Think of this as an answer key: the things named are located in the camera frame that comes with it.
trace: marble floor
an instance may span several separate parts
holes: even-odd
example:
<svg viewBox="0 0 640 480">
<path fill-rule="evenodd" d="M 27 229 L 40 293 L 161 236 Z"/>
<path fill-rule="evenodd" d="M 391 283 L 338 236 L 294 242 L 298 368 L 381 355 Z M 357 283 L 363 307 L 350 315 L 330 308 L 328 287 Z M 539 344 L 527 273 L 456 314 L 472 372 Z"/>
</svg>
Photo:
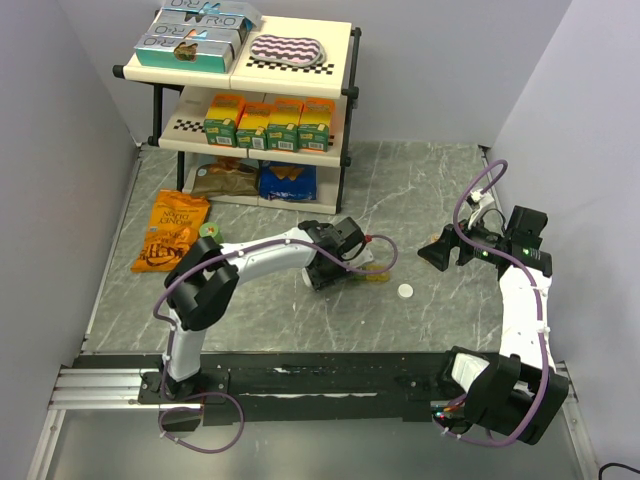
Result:
<svg viewBox="0 0 640 480">
<path fill-rule="evenodd" d="M 444 351 L 453 345 L 497 350 L 502 302 L 496 271 L 473 261 L 441 273 L 416 251 L 451 221 L 467 182 L 483 168 L 472 145 L 354 142 L 343 211 L 338 216 L 214 204 L 210 220 L 228 242 L 278 234 L 305 219 L 353 217 L 366 233 L 384 233 L 400 257 L 387 283 L 347 280 L 314 292 L 300 271 L 279 272 L 239 288 L 210 329 L 206 351 Z M 165 274 L 131 273 L 161 188 L 174 188 L 175 152 L 145 147 L 85 351 L 156 352 L 167 327 L 151 308 Z M 390 251 L 373 242 L 377 263 Z M 414 289 L 401 299 L 402 283 Z"/>
</svg>

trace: zigzag patterned fabric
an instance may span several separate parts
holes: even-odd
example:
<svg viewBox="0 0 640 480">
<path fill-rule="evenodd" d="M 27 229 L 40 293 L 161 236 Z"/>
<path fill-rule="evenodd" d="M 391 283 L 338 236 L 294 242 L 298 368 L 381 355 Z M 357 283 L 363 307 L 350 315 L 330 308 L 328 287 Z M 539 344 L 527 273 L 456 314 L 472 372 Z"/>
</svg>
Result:
<svg viewBox="0 0 640 480">
<path fill-rule="evenodd" d="M 308 67 L 324 62 L 325 51 L 313 38 L 287 38 L 259 35 L 251 44 L 251 57 L 265 62 Z"/>
</svg>

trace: white wall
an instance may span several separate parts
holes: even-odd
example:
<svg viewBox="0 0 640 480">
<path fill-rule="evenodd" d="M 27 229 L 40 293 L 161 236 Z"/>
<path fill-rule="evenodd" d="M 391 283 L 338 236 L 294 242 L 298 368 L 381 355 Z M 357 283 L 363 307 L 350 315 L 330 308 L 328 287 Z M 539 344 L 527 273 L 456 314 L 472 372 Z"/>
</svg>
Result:
<svg viewBox="0 0 640 480">
<path fill-rule="evenodd" d="M 56 2 L 3 5 L 0 65 L 0 477 L 13 480 L 79 350 L 134 145 Z"/>
<path fill-rule="evenodd" d="M 151 87 L 118 80 L 161 0 L 59 0 L 134 137 Z M 363 29 L 353 137 L 491 145 L 570 0 L 253 0 L 263 14 Z"/>
<path fill-rule="evenodd" d="M 636 0 L 573 0 L 491 151 L 511 162 L 499 186 L 505 207 L 549 214 L 554 357 L 569 365 L 598 456 L 636 467 L 638 25 Z"/>
</svg>

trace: shelf rack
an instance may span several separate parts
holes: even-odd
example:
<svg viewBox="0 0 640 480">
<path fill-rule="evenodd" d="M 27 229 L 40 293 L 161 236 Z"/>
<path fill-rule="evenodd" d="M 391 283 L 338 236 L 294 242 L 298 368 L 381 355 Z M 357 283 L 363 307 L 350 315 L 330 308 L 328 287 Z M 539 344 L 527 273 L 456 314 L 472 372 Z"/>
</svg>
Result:
<svg viewBox="0 0 640 480">
<path fill-rule="evenodd" d="M 325 48 L 326 60 L 322 65 L 309 68 L 292 68 L 253 60 L 250 57 L 250 45 L 257 35 L 265 33 L 316 38 Z M 227 74 L 147 67 L 138 62 L 135 54 L 126 65 L 114 65 L 113 74 L 117 78 L 153 86 L 153 134 L 147 142 L 152 146 L 178 152 L 178 190 L 182 190 L 184 186 L 185 152 L 315 165 L 318 177 L 316 201 L 285 202 L 243 197 L 238 199 L 238 203 L 335 214 L 342 206 L 345 169 L 351 164 L 348 146 L 352 111 L 356 108 L 359 95 L 355 76 L 361 35 L 361 29 L 352 28 L 350 23 L 263 16 L 262 28 L 249 34 L 232 70 Z M 351 38 L 351 62 L 347 77 Z M 348 78 L 347 87 L 342 86 L 345 78 Z M 165 89 L 178 91 L 180 100 L 163 131 L 162 106 Z M 271 101 L 274 96 L 279 95 L 316 96 L 336 100 L 336 111 L 332 119 L 333 138 L 329 151 L 300 150 L 292 153 L 207 144 L 202 130 L 203 119 L 211 100 L 220 90 L 240 91 L 249 101 L 259 101 L 254 97 L 265 94 L 265 101 Z M 233 198 L 223 197 L 220 201 L 232 202 Z"/>
</svg>

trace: green round object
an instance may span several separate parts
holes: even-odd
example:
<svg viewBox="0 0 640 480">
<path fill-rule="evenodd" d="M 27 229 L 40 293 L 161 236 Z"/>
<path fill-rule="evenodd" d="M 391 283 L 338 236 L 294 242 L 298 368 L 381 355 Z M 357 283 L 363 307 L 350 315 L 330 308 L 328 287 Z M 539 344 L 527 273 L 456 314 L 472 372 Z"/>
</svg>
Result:
<svg viewBox="0 0 640 480">
<path fill-rule="evenodd" d="M 207 222 L 203 223 L 200 227 L 200 237 L 213 237 L 218 245 L 224 243 L 224 239 L 222 238 L 222 233 L 220 232 L 220 227 L 217 223 Z"/>
</svg>

